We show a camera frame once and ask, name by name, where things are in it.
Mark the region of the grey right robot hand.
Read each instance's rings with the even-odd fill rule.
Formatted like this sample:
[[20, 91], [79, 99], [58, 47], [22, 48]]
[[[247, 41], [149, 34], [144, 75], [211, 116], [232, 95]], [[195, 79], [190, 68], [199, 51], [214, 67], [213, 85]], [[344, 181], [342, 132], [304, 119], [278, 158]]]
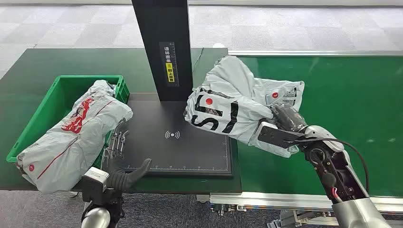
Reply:
[[291, 132], [300, 132], [307, 127], [305, 119], [292, 106], [274, 104], [270, 109], [279, 125], [279, 128]]

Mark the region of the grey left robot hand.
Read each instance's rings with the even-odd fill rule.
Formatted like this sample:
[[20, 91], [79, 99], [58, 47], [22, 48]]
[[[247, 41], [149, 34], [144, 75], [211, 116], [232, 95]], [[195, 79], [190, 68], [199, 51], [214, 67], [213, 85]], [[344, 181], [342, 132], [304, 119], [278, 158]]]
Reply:
[[122, 118], [117, 127], [111, 131], [108, 146], [104, 149], [101, 162], [101, 170], [109, 174], [107, 187], [121, 191], [129, 190], [150, 170], [152, 164], [152, 159], [147, 158], [138, 169], [130, 173], [125, 172], [123, 148], [129, 134], [129, 130], [125, 130], [126, 125], [127, 120]]

